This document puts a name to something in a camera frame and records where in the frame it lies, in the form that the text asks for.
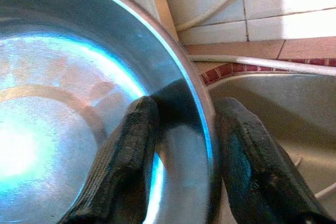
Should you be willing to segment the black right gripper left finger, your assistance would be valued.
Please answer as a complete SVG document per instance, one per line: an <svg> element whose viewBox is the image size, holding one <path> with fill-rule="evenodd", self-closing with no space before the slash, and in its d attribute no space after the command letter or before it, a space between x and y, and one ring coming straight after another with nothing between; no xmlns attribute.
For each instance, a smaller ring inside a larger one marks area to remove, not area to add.
<svg viewBox="0 0 336 224"><path fill-rule="evenodd" d="M159 110L151 97L130 104L95 156L81 193L59 223L142 223L147 214Z"/></svg>

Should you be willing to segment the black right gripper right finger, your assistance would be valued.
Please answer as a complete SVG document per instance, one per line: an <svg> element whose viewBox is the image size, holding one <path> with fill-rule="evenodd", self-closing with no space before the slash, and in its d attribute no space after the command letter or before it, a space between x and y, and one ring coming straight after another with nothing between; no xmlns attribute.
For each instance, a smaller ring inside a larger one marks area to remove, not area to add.
<svg viewBox="0 0 336 224"><path fill-rule="evenodd" d="M224 180L237 223L335 223L287 152L238 100L215 104Z"/></svg>

